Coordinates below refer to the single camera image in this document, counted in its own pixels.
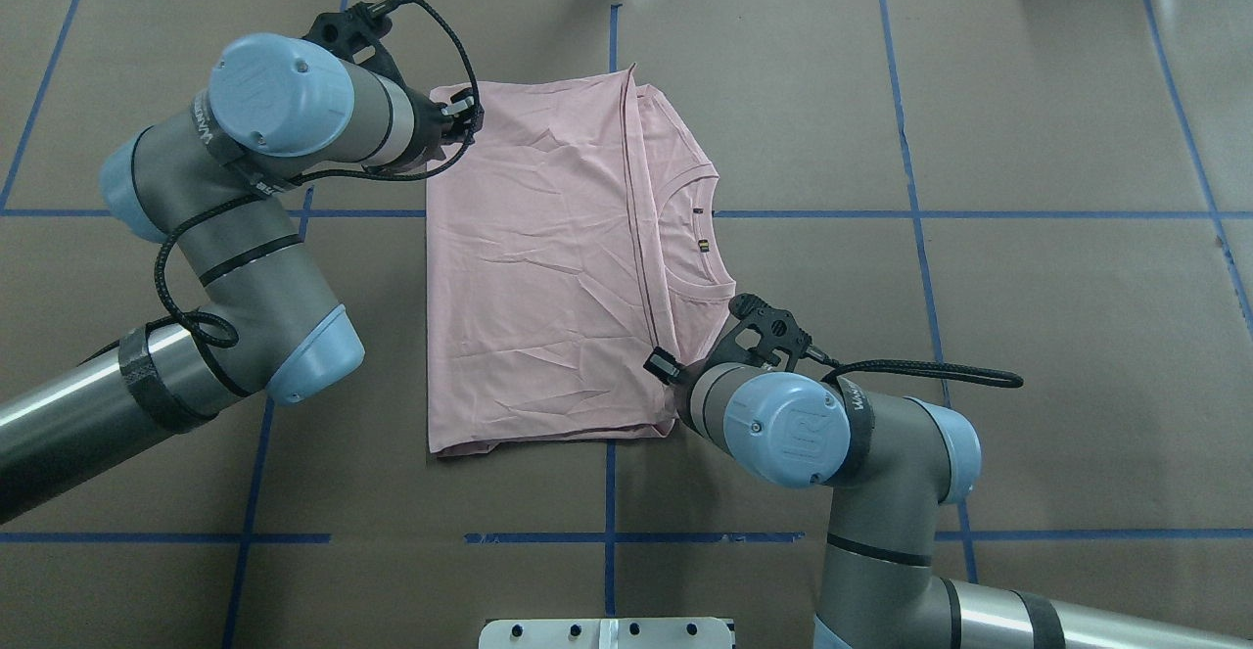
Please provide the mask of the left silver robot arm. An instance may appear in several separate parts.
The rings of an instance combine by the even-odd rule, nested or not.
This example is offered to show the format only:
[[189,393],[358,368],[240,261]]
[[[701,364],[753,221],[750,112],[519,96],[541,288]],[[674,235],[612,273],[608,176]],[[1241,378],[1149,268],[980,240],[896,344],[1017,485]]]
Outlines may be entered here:
[[365,360],[348,307],[282,197],[323,163],[421,180],[482,124],[476,78],[439,101],[307,38],[229,43],[179,115],[100,168],[112,215],[157,246],[162,314],[3,403],[3,520],[264,393],[304,403]]

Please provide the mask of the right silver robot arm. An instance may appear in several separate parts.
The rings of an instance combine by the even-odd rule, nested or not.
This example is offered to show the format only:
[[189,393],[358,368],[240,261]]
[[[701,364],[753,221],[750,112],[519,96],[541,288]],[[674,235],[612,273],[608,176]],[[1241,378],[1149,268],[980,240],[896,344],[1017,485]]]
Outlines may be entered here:
[[984,471],[974,426],[952,408],[764,365],[645,370],[680,422],[766,484],[831,487],[814,648],[1248,648],[1230,636],[941,578],[937,514]]

